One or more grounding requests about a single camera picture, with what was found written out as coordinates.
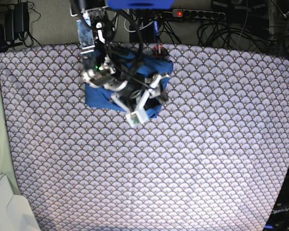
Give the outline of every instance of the blue cloth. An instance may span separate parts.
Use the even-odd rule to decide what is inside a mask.
[[[134,55],[132,53],[129,54],[129,56],[126,56],[126,58],[133,58]],[[139,74],[142,74],[145,78],[148,77],[148,75],[159,72],[160,74],[163,74],[165,72],[171,73],[173,70],[173,63],[164,61],[164,60],[157,60],[150,56],[144,56],[145,65],[141,66],[138,70]],[[166,88],[166,85],[169,82],[169,78],[165,78],[162,80],[162,85],[164,88]],[[117,111],[124,111],[121,107],[116,105],[115,103],[110,102],[110,96],[114,93],[111,90],[106,90],[104,88],[92,88],[89,84],[85,84],[86,89],[86,101],[85,103],[89,107],[95,107],[95,108],[107,108],[107,109],[114,109]],[[156,106],[154,108],[148,109],[146,112],[148,114],[149,118],[156,118],[158,116],[158,113],[160,112],[162,106]]]

